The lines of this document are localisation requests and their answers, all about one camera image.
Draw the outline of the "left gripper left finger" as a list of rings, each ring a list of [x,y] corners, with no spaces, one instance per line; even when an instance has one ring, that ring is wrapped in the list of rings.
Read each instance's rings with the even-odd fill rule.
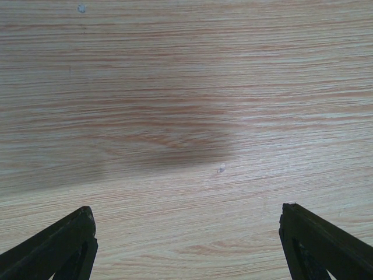
[[[89,279],[98,249],[92,209],[82,206],[1,254],[1,279]]]

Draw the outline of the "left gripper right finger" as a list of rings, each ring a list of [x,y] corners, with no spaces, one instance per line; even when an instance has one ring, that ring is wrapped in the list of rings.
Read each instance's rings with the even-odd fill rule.
[[[299,204],[283,204],[279,223],[293,279],[372,279],[372,246]]]

